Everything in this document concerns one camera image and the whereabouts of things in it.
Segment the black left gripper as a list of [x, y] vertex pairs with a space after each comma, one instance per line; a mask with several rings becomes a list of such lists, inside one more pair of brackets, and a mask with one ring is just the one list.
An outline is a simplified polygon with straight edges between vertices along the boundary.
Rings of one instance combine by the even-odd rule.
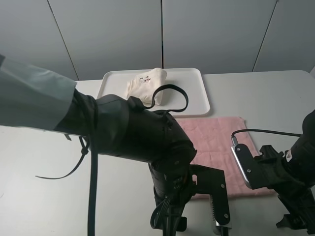
[[177, 232], [184, 232], [187, 229], [187, 218], [182, 214], [188, 201], [196, 194], [195, 188], [195, 181], [177, 185], [172, 190], [165, 186], [162, 189], [154, 186], [156, 208], [150, 218], [151, 228], [162, 230], [163, 236], [175, 236]]

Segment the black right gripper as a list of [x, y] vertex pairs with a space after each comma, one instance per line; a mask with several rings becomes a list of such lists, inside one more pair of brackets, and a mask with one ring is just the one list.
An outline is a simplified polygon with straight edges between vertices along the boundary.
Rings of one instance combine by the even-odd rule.
[[306, 222], [307, 233], [314, 235], [315, 199], [311, 191], [312, 183], [303, 180], [289, 166], [285, 157], [289, 151], [277, 152], [271, 145], [264, 145], [260, 153], [258, 166], [262, 173], [262, 185], [275, 190], [287, 209], [292, 211], [285, 214], [276, 227], [302, 229], [302, 218]]

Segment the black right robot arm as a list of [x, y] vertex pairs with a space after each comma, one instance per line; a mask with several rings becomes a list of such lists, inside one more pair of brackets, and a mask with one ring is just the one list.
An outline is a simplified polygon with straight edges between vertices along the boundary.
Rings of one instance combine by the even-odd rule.
[[271, 145], [261, 147], [261, 160], [268, 189], [277, 192], [288, 214], [277, 223], [279, 228], [306, 229], [315, 233], [315, 114], [308, 114], [302, 123], [302, 135], [285, 152]]

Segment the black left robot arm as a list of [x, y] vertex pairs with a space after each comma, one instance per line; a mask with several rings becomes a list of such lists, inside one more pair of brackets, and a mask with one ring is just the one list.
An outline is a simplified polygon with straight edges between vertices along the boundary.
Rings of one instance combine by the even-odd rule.
[[148, 163], [156, 201], [150, 225], [175, 235], [196, 150], [170, 110], [151, 111], [133, 96], [95, 99], [70, 78], [1, 56], [0, 123], [79, 137], [82, 155], [91, 154], [88, 235], [95, 234], [100, 154]]

